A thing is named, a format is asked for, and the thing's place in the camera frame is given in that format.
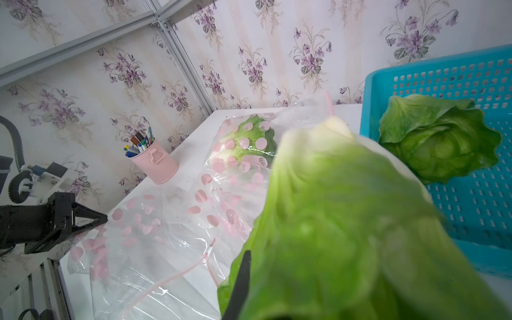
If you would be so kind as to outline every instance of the green lettuce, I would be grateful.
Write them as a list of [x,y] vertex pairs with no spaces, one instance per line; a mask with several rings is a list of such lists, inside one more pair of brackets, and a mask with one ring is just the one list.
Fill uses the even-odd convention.
[[501,134],[484,123],[472,100],[392,96],[380,120],[379,143],[423,184],[465,177],[498,163]]
[[240,320],[510,319],[426,189],[366,145],[386,153],[334,117],[284,134],[263,212],[218,289],[221,312],[251,250]]
[[[264,118],[261,118],[257,114],[251,115],[249,119],[242,122],[238,129],[230,134],[226,135],[222,139],[219,140],[219,143],[222,144],[229,139],[233,139],[234,148],[226,149],[222,148],[220,152],[212,154],[215,158],[221,158],[227,160],[229,156],[234,156],[237,161],[242,161],[244,156],[262,156],[267,162],[270,164],[273,161],[275,156],[275,151],[278,148],[278,145],[274,141],[274,129],[270,128],[267,131],[260,129],[260,124],[265,121]],[[245,125],[248,123],[252,123],[252,129],[247,130]],[[249,139],[249,146],[246,149],[240,147],[240,139],[247,138]],[[265,138],[267,140],[267,146],[264,150],[259,150],[256,148],[256,141],[259,138]]]

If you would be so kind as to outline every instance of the pink metal cup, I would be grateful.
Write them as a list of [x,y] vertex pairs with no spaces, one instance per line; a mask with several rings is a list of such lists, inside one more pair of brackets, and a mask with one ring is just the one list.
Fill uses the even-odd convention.
[[158,140],[144,152],[130,158],[155,184],[161,184],[174,176],[178,164],[172,159]]

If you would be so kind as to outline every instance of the clear plastic bag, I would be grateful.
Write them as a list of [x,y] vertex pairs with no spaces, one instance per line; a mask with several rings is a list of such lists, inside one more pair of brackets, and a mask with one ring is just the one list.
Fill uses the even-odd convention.
[[314,109],[226,119],[189,191],[145,190],[76,237],[68,268],[90,274],[96,320],[220,319],[216,288],[263,210],[276,141],[320,123]]

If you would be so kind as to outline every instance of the blue plastic basket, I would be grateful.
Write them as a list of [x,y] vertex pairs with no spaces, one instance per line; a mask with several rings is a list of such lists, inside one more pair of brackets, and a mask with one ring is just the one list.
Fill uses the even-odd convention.
[[486,124],[501,132],[498,165],[427,186],[447,231],[484,273],[512,279],[512,46],[458,54],[368,75],[360,134],[375,141],[392,95],[474,99]]

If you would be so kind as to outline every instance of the pen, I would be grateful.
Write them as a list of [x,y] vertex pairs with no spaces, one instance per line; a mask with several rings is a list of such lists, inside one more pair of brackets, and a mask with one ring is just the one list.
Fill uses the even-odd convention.
[[133,142],[133,144],[134,144],[134,145],[137,145],[137,144],[139,144],[139,142],[140,142],[140,141],[139,141],[139,140],[137,140],[137,138],[135,138],[135,137],[132,137],[132,138],[130,139],[130,141],[131,141],[131,142]]
[[147,128],[147,130],[150,132],[150,140],[151,140],[151,143],[153,143],[153,141],[155,141],[153,139],[153,132],[151,132],[151,127]]
[[130,150],[130,151],[131,151],[131,152],[133,152],[133,153],[139,153],[139,150],[138,150],[138,149],[135,149],[134,147],[129,146],[129,145],[125,145],[125,146],[124,146],[124,149],[125,149],[125,150]]
[[144,137],[142,136],[142,134],[140,134],[140,132],[137,132],[135,134],[135,137],[137,137],[137,140],[139,140],[140,142],[142,142],[142,140],[144,140]]

